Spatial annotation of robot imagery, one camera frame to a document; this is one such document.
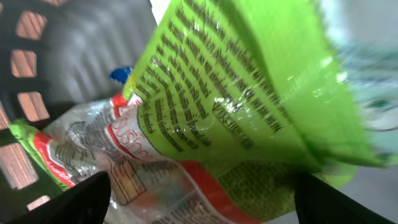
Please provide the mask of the green snack bag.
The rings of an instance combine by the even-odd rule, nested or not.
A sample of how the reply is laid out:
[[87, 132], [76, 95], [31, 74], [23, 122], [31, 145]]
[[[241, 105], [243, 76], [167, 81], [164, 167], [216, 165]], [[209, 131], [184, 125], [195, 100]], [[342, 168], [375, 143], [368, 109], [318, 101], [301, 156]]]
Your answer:
[[108, 223], [264, 223], [309, 171], [383, 166], [311, 1], [172, 1], [123, 91], [11, 133], [64, 190], [108, 174]]

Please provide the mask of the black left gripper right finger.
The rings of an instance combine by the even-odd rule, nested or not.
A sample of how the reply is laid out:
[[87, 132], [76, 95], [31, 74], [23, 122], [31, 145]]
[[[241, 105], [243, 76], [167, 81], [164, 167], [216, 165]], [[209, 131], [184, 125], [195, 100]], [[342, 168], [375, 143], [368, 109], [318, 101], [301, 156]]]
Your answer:
[[393, 224], [311, 174], [298, 178], [294, 200], [300, 224]]

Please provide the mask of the blue snack wrapper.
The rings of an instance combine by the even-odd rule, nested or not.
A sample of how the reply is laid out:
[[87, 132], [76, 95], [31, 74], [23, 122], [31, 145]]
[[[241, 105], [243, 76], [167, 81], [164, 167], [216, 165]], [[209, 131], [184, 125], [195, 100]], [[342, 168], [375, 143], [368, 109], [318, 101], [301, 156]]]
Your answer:
[[131, 66], [117, 68], [109, 74], [109, 78], [116, 82], [125, 84], [129, 78], [129, 76], [131, 75], [132, 71], [133, 71], [133, 67], [131, 67]]

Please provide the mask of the teal tissue packet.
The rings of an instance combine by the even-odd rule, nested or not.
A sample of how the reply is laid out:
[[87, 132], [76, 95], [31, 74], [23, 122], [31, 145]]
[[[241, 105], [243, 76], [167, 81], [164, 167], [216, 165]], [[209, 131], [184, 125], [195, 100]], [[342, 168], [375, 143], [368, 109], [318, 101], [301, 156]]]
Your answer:
[[397, 154], [397, 0], [317, 4], [372, 145]]

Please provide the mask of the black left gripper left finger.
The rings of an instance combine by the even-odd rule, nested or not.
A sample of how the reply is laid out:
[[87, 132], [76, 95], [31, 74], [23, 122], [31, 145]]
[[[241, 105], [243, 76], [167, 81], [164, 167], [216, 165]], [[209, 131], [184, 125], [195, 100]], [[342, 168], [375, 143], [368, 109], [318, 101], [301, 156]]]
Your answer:
[[101, 171], [7, 224], [101, 224], [110, 196], [109, 176]]

